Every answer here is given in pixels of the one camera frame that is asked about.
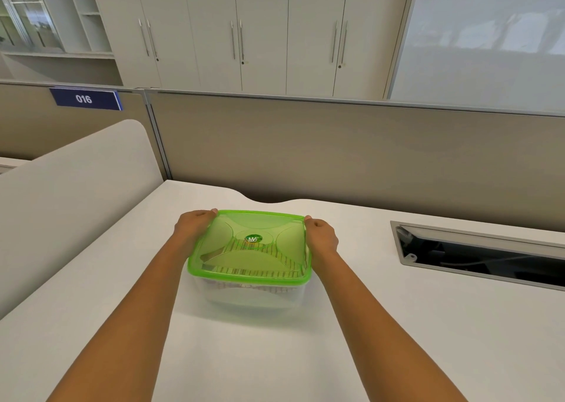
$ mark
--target metal handle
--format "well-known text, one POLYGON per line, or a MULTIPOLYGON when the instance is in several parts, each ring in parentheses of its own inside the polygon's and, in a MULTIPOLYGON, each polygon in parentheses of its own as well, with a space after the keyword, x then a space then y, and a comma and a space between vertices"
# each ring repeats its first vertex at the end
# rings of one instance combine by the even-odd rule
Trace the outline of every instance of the metal handle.
POLYGON ((230 23, 232 24, 232 51, 233 51, 233 59, 236 59, 236 42, 235 42, 235 39, 233 38, 233 21, 230 21, 230 23))
POLYGON ((240 38, 241 38, 241 60, 245 59, 244 57, 244 27, 241 25, 240 20, 240 38))
POLYGON ((149 49, 147 49, 147 42, 145 42, 145 33, 143 32, 143 24, 141 24, 141 18, 137 19, 139 21, 139 28, 141 29, 141 37, 143 38, 143 44, 145 45, 145 52, 149 57, 149 49))
POLYGON ((155 58, 159 58, 159 56, 157 55, 155 42, 153 41, 153 33, 151 32, 151 24, 149 24, 149 19, 147 19, 147 30, 149 31, 149 41, 151 42, 151 47, 153 48, 153 54, 155 54, 155 58))
POLYGON ((343 64, 343 56, 345 55, 345 41, 348 38, 348 21, 345 21, 345 34, 343 35, 343 51, 341 52, 341 64, 343 64))
POLYGON ((335 54, 335 38, 336 37, 337 37, 337 20, 335 20, 335 30, 333 32, 332 63, 333 63, 333 55, 335 54))

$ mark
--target green plastic lid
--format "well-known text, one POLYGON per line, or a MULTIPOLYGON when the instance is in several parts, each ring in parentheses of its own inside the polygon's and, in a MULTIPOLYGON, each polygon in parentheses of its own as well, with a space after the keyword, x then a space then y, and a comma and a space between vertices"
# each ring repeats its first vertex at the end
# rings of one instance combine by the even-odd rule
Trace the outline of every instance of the green plastic lid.
POLYGON ((234 283, 305 284, 312 266, 304 217, 220 210, 188 258, 188 272, 234 283))

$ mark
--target desk surface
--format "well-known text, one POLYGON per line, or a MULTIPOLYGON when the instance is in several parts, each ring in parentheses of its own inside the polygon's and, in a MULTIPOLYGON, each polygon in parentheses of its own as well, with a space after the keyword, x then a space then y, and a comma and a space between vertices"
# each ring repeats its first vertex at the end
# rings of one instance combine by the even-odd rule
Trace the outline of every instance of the desk surface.
MULTIPOLYGON (((339 251, 470 401, 560 400, 565 292, 401 265, 391 220, 565 244, 565 234, 313 200, 251 201, 167 181, 0 321, 0 400, 44 401, 171 234, 180 213, 251 209, 329 221, 339 251)), ((203 301, 183 271, 155 401, 366 401, 318 278, 282 315, 203 301)))

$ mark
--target white cabinet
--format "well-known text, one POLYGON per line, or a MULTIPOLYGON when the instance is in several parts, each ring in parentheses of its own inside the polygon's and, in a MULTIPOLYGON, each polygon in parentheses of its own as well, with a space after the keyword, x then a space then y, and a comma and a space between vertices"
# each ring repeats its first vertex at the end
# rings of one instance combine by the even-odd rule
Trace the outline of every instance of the white cabinet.
POLYGON ((141 0, 161 87, 199 90, 187 0, 141 0))
POLYGON ((289 0, 286 94, 332 97, 345 0, 289 0))
POLYGON ((333 96, 382 100, 406 0, 345 0, 333 96))
POLYGON ((285 95, 288 0, 236 0, 244 93, 285 95))
POLYGON ((126 87, 160 87, 141 0, 96 0, 126 87))
POLYGON ((188 0, 203 91, 241 93, 236 0, 188 0))

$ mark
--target blue sign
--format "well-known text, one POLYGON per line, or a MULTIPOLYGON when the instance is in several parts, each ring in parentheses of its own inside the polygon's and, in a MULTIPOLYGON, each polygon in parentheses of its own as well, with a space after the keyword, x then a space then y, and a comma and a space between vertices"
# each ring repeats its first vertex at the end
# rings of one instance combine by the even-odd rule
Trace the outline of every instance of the blue sign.
POLYGON ((117 91, 99 89, 49 88, 58 106, 124 110, 117 91))

